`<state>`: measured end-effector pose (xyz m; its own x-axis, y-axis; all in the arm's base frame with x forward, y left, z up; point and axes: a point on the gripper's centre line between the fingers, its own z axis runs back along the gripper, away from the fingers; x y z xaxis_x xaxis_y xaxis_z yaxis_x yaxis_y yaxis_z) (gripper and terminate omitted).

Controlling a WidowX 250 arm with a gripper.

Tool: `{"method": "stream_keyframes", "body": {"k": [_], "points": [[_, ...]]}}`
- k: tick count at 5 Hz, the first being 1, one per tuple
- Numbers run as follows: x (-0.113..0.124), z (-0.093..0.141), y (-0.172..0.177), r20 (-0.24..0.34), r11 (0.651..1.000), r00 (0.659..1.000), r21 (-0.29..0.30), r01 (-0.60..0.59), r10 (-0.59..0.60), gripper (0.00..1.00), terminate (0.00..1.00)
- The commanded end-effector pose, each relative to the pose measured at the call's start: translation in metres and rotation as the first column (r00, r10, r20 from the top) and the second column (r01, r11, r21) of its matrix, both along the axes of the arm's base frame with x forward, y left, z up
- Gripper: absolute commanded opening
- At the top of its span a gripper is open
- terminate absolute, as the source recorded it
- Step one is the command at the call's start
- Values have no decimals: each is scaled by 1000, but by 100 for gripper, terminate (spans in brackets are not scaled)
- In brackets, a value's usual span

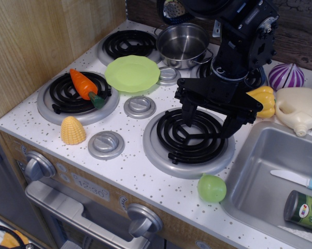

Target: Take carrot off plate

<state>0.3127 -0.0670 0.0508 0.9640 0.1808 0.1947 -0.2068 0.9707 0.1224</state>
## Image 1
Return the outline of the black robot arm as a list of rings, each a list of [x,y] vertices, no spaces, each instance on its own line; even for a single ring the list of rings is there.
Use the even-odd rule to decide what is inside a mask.
[[[220,131],[228,138],[253,123],[263,105],[243,89],[249,73],[270,64],[276,54],[274,30],[279,18],[272,1],[183,1],[194,17],[216,20],[221,43],[205,78],[181,78],[175,97],[182,104],[184,123],[191,126],[197,108],[226,115]]]

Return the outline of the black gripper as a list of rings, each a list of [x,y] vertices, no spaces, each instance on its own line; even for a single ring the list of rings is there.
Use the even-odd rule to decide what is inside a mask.
[[[227,139],[245,125],[247,120],[254,120],[263,105],[238,87],[245,77],[231,81],[213,72],[206,78],[178,79],[175,98],[182,104],[184,123],[188,127],[192,126],[199,106],[224,114],[227,117],[219,137]]]

